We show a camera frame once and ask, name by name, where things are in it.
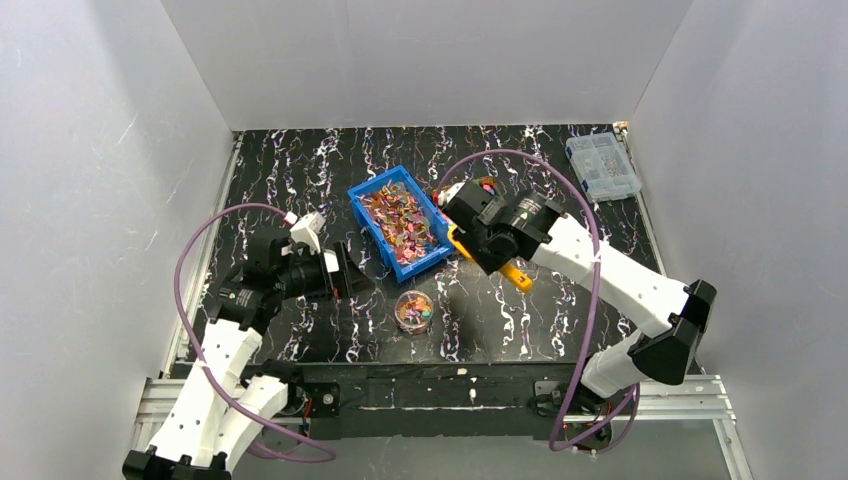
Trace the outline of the gold tray of star candies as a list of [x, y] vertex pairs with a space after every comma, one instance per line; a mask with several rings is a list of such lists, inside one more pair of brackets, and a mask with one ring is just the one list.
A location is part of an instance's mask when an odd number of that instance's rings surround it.
[[464, 185], [466, 183], [475, 183], [475, 184], [478, 184], [479, 186], [481, 186], [485, 191], [487, 191], [491, 195], [495, 195], [495, 196], [499, 195], [498, 185], [497, 185], [496, 179], [493, 176], [477, 177], [477, 178], [464, 180], [464, 181], [460, 181], [460, 182], [456, 182], [456, 183], [463, 183]]

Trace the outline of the orange plastic scoop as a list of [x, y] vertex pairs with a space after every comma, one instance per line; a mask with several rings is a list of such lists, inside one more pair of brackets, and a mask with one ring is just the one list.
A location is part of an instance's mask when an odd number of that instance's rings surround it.
[[[448, 229], [448, 239], [451, 244], [459, 251], [459, 253], [468, 261], [475, 263], [472, 255], [466, 250], [466, 248], [455, 238], [455, 234], [458, 232], [457, 226], [451, 224]], [[532, 290], [534, 283], [533, 280], [527, 276], [524, 272], [516, 267], [516, 265], [512, 262], [507, 262], [504, 264], [498, 272], [508, 280], [516, 289], [522, 293], [528, 293]]]

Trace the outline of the blue plastic candy bin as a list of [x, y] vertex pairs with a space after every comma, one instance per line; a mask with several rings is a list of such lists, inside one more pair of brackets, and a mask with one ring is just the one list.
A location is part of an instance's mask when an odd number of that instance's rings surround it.
[[404, 282], [454, 252], [448, 222], [402, 166], [348, 190], [354, 217], [374, 238], [380, 258]]

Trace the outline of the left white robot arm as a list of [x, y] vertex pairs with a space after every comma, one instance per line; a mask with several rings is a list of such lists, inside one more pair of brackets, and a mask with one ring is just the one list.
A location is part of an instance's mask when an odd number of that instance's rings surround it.
[[232, 397], [272, 319], [290, 298], [346, 299], [372, 288], [341, 242], [323, 249], [309, 223], [257, 234], [247, 259], [221, 280], [194, 365], [159, 431], [127, 454], [127, 479], [229, 479], [275, 414], [294, 369], [270, 361]]

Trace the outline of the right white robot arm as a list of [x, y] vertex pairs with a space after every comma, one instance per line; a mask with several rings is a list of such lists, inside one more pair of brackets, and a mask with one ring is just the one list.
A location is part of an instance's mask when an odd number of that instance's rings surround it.
[[595, 241], [561, 205], [536, 192], [506, 199], [466, 181], [435, 198], [456, 226], [452, 240], [486, 274], [522, 258], [596, 288], [601, 300], [635, 325], [624, 340], [589, 357], [580, 378], [583, 389], [609, 398], [645, 379], [683, 383], [717, 297], [712, 284], [685, 284]]

